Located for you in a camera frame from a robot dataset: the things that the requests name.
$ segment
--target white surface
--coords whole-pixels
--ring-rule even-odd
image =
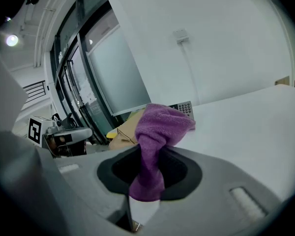
[[[89,59],[114,114],[151,102],[119,26],[96,44]]]
[[[278,85],[193,107],[176,145],[234,163],[281,200],[295,192],[295,88]]]
[[[200,102],[274,85],[292,72],[277,15],[267,0],[109,0],[153,103],[197,102],[173,37],[184,28]]]
[[[160,200],[153,202],[141,202],[129,196],[129,205],[131,218],[142,225],[146,225],[159,209]]]

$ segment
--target white wall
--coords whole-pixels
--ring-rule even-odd
[[[12,71],[11,75],[21,87],[45,80],[44,68],[26,67],[16,71]]]
[[[208,103],[291,74],[284,32],[268,0],[109,1],[154,103]],[[192,72],[173,38],[180,28],[190,36],[183,48]]]

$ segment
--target glass door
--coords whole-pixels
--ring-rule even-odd
[[[72,117],[79,126],[93,128],[92,125],[88,122],[86,115],[79,109],[79,100],[76,97],[76,94],[73,90],[73,86],[69,79],[69,70],[67,69],[67,66],[64,66],[63,71],[60,75],[60,85],[64,93],[65,99],[63,101],[65,102],[65,108],[67,113],[72,113]],[[89,138],[89,141],[92,144],[106,143],[106,139],[103,139],[102,137],[98,136],[94,129],[93,135]]]
[[[90,70],[112,116],[151,102],[112,9],[86,33],[85,43]]]
[[[106,140],[106,134],[115,127],[112,126],[105,117],[99,105],[98,97],[96,97],[91,89],[84,70],[79,47],[77,47],[69,56],[69,59],[67,60],[67,68],[69,81],[72,84],[73,92],[76,95],[76,105],[96,133],[103,140]]]

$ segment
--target ceiling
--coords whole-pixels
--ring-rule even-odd
[[[57,7],[55,1],[39,0],[35,5],[25,5],[24,1],[16,16],[0,27],[0,59],[9,71],[41,66],[41,61],[34,65],[34,56],[35,52],[43,51],[39,45],[43,43],[44,34]],[[12,34],[19,38],[14,47],[5,43],[6,38]]]

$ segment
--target black opening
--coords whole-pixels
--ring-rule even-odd
[[[129,232],[131,232],[131,222],[129,221],[129,217],[127,213],[125,213],[120,220],[117,221],[116,226],[119,226]]]
[[[131,183],[140,171],[140,164],[141,149],[140,146],[135,146],[103,161],[97,169],[97,175],[111,192],[127,195]],[[196,162],[168,147],[160,150],[159,169],[165,184],[161,200],[185,198],[202,179],[201,168]]]

